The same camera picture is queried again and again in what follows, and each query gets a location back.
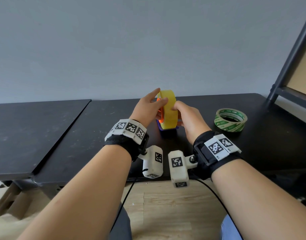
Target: person's right arm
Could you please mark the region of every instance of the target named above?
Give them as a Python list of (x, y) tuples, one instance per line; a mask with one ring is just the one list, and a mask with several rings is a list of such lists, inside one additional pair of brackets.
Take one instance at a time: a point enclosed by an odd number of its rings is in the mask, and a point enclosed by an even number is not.
[[(177, 101), (187, 138), (211, 130), (199, 111)], [(306, 207), (259, 173), (237, 159), (214, 171), (212, 181), (244, 239), (306, 239)]]

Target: person's left hand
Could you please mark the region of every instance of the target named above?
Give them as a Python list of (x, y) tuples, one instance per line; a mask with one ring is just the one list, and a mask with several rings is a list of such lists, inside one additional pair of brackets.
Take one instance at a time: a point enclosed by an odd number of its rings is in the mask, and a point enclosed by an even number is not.
[(169, 99), (167, 97), (153, 102), (152, 100), (159, 93), (160, 89), (157, 88), (150, 92), (145, 97), (141, 98), (135, 106), (130, 119), (140, 122), (145, 128), (154, 120), (160, 120), (161, 114), (158, 110), (167, 104)]

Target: forearm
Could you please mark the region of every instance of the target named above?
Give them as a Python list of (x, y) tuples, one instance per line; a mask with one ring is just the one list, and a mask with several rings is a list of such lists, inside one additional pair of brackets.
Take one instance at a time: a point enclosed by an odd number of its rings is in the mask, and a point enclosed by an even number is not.
[(245, 239), (306, 239), (306, 207), (243, 160), (212, 180)]
[(104, 146), (19, 239), (107, 239), (130, 167), (124, 148)]

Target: blue jeans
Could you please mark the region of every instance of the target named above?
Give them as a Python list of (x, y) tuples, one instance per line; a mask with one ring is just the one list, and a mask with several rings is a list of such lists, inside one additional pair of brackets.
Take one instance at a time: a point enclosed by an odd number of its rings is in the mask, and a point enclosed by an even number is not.
[[(130, 218), (124, 208), (109, 235), (109, 240), (132, 240)], [(226, 215), (221, 224), (221, 240), (242, 240), (238, 230), (235, 228), (231, 218)]]

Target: tape roll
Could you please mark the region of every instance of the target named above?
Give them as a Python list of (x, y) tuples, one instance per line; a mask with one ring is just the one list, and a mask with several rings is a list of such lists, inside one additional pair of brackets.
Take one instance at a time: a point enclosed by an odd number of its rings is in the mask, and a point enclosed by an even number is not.
[(244, 128), (247, 116), (236, 109), (222, 108), (216, 112), (214, 124), (224, 131), (240, 132)]
[(174, 92), (172, 90), (161, 90), (158, 93), (158, 100), (168, 98), (169, 101), (160, 109), (161, 120), (159, 120), (162, 129), (174, 129), (177, 126), (177, 110), (171, 110), (176, 102)]

